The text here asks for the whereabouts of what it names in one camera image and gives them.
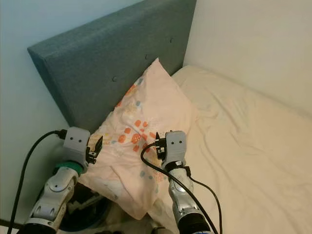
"blue headboard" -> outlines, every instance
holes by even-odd
[[[144,0],[29,47],[69,125],[96,130],[157,57],[180,69],[195,3]]]

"black cable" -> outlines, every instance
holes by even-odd
[[[216,196],[215,192],[212,190],[212,188],[210,188],[208,185],[204,184],[204,183],[201,183],[197,180],[194,180],[191,176],[189,176],[189,178],[191,179],[191,181],[201,185],[201,186],[204,186],[206,189],[208,189],[213,195],[214,195],[214,198],[216,200],[216,203],[218,205],[218,210],[219,210],[219,226],[220,226],[220,234],[223,233],[222,231],[222,213],[221,213],[221,206],[220,206],[220,202],[219,202],[219,199],[218,197]]]
[[[213,230],[213,232],[215,234],[218,234],[218,231],[216,230],[213,222],[211,221],[211,219],[209,218],[208,214],[206,213],[205,209],[202,207],[202,205],[200,204],[200,202],[197,200],[197,198],[194,196],[194,194],[182,183],[180,182],[177,178],[175,178],[173,175],[171,175],[170,173],[166,172],[165,170],[149,163],[145,158],[144,158],[144,153],[145,151],[152,147],[155,146],[155,143],[149,144],[147,145],[141,152],[141,160],[148,165],[149,167],[153,168],[154,170],[163,173],[164,175],[166,175],[167,177],[169,177],[170,179],[172,179],[174,182],[176,182],[178,185],[180,185],[189,195],[190,197],[194,200],[194,202],[196,203],[196,205],[200,208],[200,210],[203,212],[205,218],[207,219],[209,225],[211,226],[211,229]]]
[[[27,166],[27,163],[28,163],[28,160],[29,160],[31,154],[33,153],[33,151],[37,147],[37,145],[43,139],[45,139],[47,136],[52,135],[52,134],[60,134],[60,133],[61,133],[61,131],[51,131],[51,132],[48,132],[48,133],[44,134],[42,137],[40,137],[34,143],[34,145],[31,147],[30,151],[28,152],[28,154],[27,154],[27,156],[25,158],[24,164],[23,164],[23,168],[21,170],[21,174],[20,174],[20,178],[19,178],[19,186],[18,186],[18,190],[16,192],[16,196],[15,196],[15,200],[14,200],[14,206],[13,206],[13,210],[12,210],[12,214],[11,214],[11,220],[10,220],[10,224],[9,224],[9,228],[8,228],[7,234],[11,234],[12,229],[13,229],[15,215],[16,215],[16,211],[18,209],[18,204],[19,204],[19,199],[20,199],[20,193],[21,193],[21,189],[22,189],[22,186],[23,186],[23,182],[24,182],[26,166]]]

